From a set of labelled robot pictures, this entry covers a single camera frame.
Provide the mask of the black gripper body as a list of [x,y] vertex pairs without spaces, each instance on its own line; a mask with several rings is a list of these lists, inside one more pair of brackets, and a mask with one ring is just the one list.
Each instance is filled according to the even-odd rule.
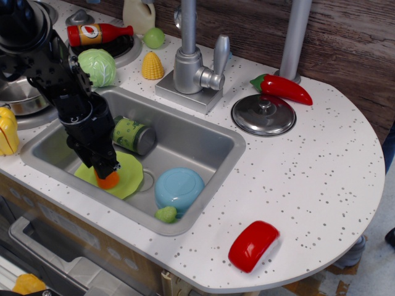
[[67,145],[71,149],[73,146],[87,147],[92,157],[116,154],[111,138],[115,123],[106,99],[92,92],[83,103],[83,110],[78,110],[73,102],[66,103],[63,109],[58,108],[59,120],[68,134]]

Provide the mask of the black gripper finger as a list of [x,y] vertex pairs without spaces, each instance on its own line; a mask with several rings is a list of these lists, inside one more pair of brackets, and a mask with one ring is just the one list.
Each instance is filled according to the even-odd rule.
[[74,152],[78,155],[81,161],[85,164],[86,167],[90,168],[93,166],[91,157],[92,151],[84,146],[73,146]]
[[120,168],[120,163],[117,160],[116,154],[111,154],[107,157],[96,154],[92,157],[92,163],[100,179],[106,179]]

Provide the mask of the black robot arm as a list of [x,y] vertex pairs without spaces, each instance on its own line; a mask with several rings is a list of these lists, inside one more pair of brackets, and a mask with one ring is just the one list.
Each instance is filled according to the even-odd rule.
[[67,145],[101,179],[120,168],[112,145],[115,127],[107,101],[34,1],[1,1],[1,79],[28,82],[53,105]]

